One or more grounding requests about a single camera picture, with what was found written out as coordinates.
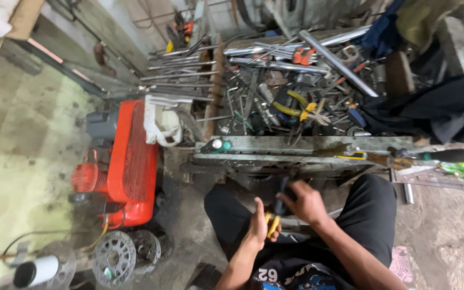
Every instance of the black pants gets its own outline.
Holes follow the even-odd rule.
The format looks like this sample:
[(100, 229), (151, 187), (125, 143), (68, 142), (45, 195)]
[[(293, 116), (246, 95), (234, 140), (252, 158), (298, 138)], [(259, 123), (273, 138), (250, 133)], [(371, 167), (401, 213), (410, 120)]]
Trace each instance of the black pants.
[[(248, 230), (252, 213), (219, 185), (205, 196), (204, 207), (230, 260)], [(377, 175), (367, 174), (359, 177), (351, 187), (336, 223), (384, 266), (390, 267), (395, 218), (396, 192), (393, 185)], [(256, 257), (254, 270), (274, 258), (300, 258), (322, 263), (350, 280), (341, 263), (320, 238), (295, 243), (280, 235), (276, 242), (267, 241)]]

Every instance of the spring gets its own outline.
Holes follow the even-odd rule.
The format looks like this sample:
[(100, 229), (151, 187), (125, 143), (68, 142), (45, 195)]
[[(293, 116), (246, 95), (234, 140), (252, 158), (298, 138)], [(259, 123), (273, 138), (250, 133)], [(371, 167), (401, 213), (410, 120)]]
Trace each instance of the spring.
[(372, 82), (372, 88), (377, 89), (377, 76), (373, 70), (370, 70), (370, 81)]

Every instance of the black t-shirt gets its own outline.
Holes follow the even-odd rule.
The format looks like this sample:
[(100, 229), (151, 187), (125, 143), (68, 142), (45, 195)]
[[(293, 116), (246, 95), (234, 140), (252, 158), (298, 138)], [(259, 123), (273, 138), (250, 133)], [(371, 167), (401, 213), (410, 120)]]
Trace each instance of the black t-shirt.
[(269, 260), (252, 275), (252, 290), (355, 290), (321, 263), (298, 258)]

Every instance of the hand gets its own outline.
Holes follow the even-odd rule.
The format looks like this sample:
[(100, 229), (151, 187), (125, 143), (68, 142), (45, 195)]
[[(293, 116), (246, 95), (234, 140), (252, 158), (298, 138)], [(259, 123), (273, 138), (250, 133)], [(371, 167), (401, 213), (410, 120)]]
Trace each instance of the hand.
[[(264, 247), (264, 241), (267, 235), (267, 224), (264, 219), (264, 205), (262, 200), (255, 198), (256, 209), (250, 219), (250, 227), (246, 233), (243, 242), (252, 245), (257, 251), (261, 251)], [(282, 231), (282, 226), (279, 224), (276, 231), (271, 234), (270, 241), (277, 241), (279, 233)]]
[(317, 190), (302, 180), (293, 182), (289, 187), (295, 193), (296, 201), (282, 193), (278, 193), (276, 197), (284, 201), (298, 218), (316, 226), (322, 226), (331, 220)]

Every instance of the person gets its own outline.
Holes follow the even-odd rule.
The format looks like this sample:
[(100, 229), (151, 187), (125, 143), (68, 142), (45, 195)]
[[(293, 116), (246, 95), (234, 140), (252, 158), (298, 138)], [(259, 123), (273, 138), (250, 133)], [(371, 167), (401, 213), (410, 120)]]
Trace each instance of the person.
[(205, 196), (205, 212), (229, 261), (216, 290), (408, 289), (389, 270), (396, 219), (396, 192), (389, 181), (360, 176), (336, 220), (306, 182), (290, 188), (295, 201), (276, 196), (319, 237), (297, 243), (279, 234), (279, 226), (266, 240), (260, 198), (252, 214), (220, 185)]

